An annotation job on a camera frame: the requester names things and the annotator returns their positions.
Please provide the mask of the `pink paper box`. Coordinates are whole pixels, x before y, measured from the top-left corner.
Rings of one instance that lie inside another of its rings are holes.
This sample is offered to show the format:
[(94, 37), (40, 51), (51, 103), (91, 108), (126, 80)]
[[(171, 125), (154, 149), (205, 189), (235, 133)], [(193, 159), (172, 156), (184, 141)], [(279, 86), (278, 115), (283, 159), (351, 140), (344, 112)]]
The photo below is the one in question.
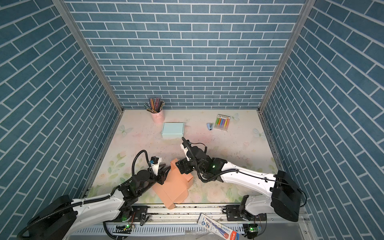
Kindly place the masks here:
[(152, 186), (152, 190), (161, 199), (165, 207), (172, 210), (176, 204), (181, 204), (189, 195), (189, 188), (192, 187), (194, 177), (191, 173), (181, 174), (176, 162), (178, 159), (171, 161), (171, 170), (163, 185), (156, 183)]

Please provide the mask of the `mint green paper box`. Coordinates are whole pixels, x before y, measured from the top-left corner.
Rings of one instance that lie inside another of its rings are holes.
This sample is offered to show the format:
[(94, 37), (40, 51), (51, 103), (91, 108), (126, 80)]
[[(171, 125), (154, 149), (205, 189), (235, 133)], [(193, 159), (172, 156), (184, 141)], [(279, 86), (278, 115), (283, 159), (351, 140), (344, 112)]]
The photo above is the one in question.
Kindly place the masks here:
[(163, 123), (162, 137), (163, 139), (177, 139), (184, 136), (185, 123), (183, 122), (166, 122)]

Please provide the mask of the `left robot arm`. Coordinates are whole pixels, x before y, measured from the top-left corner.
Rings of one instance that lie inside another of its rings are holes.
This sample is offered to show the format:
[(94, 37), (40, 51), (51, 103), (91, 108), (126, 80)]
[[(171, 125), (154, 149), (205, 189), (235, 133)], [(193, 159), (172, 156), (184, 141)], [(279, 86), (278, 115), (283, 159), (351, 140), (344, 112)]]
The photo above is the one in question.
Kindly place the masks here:
[(155, 184), (164, 184), (171, 168), (160, 158), (146, 159), (148, 168), (133, 172), (104, 195), (70, 199), (64, 195), (45, 207), (17, 235), (19, 240), (63, 240), (83, 228), (129, 217), (132, 204)]

